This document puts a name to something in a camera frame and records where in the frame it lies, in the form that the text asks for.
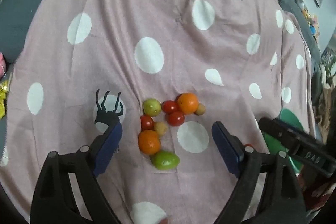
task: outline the cherry tomato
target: cherry tomato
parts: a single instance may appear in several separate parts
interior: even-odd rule
[[[141,131],[145,130],[153,130],[154,128],[154,121],[151,116],[149,115],[142,115],[140,117],[141,121]]]
[[[170,114],[179,110],[179,106],[175,101],[165,101],[162,103],[163,112]]]
[[[166,115],[166,120],[169,125],[173,127],[178,127],[184,123],[184,114],[181,111],[176,111],[171,114]]]

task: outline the green fruit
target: green fruit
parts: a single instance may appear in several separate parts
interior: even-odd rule
[[[161,103],[153,98],[147,99],[143,102],[142,108],[145,114],[155,117],[161,112]]]
[[[180,158],[174,153],[161,150],[151,156],[152,164],[159,170],[173,169],[180,163]]]

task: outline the green bowl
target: green bowl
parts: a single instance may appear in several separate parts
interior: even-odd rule
[[[291,112],[287,108],[283,108],[280,111],[280,114],[279,114],[278,118],[281,121],[284,121],[284,122],[290,124],[291,126],[294,126],[298,129],[303,130],[303,126],[302,126],[301,122],[299,121],[299,119],[295,116],[295,114],[293,112]],[[288,149],[283,147],[281,145],[281,143],[277,139],[273,138],[271,135],[268,135],[267,133],[264,133],[264,132],[263,132],[263,135],[264,135],[264,139],[265,139],[265,142],[266,142],[266,145],[269,149],[270,154],[275,155],[279,151],[285,151],[285,152],[288,151]],[[293,169],[294,169],[295,173],[300,173],[300,170],[301,170],[303,164],[298,162],[297,160],[292,159],[291,157],[289,157],[289,160],[292,163],[292,166],[293,166]]]

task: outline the pink blanket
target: pink blanket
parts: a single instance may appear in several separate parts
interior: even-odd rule
[[[96,90],[110,90],[107,110],[122,92],[120,153],[98,178],[117,216],[124,224],[165,216],[173,224],[212,224],[236,178],[211,125],[222,121],[243,144],[268,152],[256,120],[285,107],[313,135],[310,66],[297,20],[278,0],[43,0],[14,68],[1,184],[28,219],[47,154],[89,145],[106,129],[94,124]],[[162,147],[181,163],[159,171],[138,148],[142,103],[184,92],[197,94],[207,112],[169,128]],[[246,217],[262,185],[260,177]]]

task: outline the orange fruit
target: orange fruit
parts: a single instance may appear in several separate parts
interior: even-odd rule
[[[154,130],[144,130],[138,136],[139,149],[146,155],[154,155],[161,149],[159,135]]]
[[[177,99],[177,104],[184,115],[193,114],[198,107],[198,98],[194,93],[183,93]]]

